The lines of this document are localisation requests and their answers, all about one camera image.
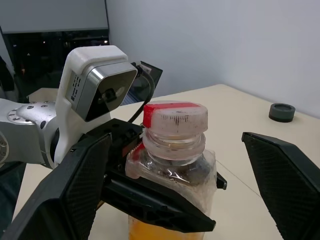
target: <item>white table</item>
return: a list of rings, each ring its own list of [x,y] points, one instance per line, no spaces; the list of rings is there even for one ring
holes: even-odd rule
[[[46,98],[38,94],[38,99]],[[300,147],[320,167],[320,120],[296,113],[293,122],[279,123],[268,118],[271,103],[225,85],[162,96],[154,100],[191,101],[203,104],[209,111],[209,130],[206,147],[216,152],[217,170],[228,181],[227,190],[218,190],[214,196],[211,218],[217,221],[207,240],[281,240],[276,224],[270,216],[250,165],[242,132],[254,132],[291,142]],[[140,103],[125,105],[112,112],[112,117],[128,120]],[[135,122],[141,123],[142,116]],[[38,183],[50,172],[27,164],[16,215]],[[104,204],[96,213],[90,233],[92,240],[128,239],[127,215]]]

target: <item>cable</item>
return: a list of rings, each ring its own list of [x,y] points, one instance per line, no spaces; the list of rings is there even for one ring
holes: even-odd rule
[[[132,123],[134,120],[137,119],[137,117],[142,113],[142,111],[144,110],[144,106],[150,102],[152,96],[154,95],[155,92],[155,82],[154,79],[152,78],[152,76],[150,76],[149,73],[147,73],[145,70],[143,70],[141,67],[136,66],[136,68],[138,69],[138,72],[141,72],[141,76],[144,77],[144,79],[148,82],[149,84],[149,94],[146,97],[145,101],[143,102],[143,104],[139,107],[139,109],[135,112],[135,114],[130,118],[130,120],[128,121],[129,123]]]

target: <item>bottle neck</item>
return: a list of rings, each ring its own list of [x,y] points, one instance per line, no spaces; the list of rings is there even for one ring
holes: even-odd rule
[[[157,162],[172,161],[172,164],[186,165],[194,162],[205,149],[206,137],[196,135],[161,135],[147,129],[143,144]]]

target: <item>orange liquid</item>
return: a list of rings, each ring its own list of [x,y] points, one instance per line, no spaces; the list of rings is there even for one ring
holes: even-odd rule
[[[129,240],[202,240],[203,236],[202,232],[182,233],[136,219],[130,220]]]

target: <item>black cap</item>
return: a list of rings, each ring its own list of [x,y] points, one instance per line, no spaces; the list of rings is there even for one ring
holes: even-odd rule
[[[289,123],[294,119],[296,108],[284,103],[274,103],[270,107],[269,118],[281,123]]]

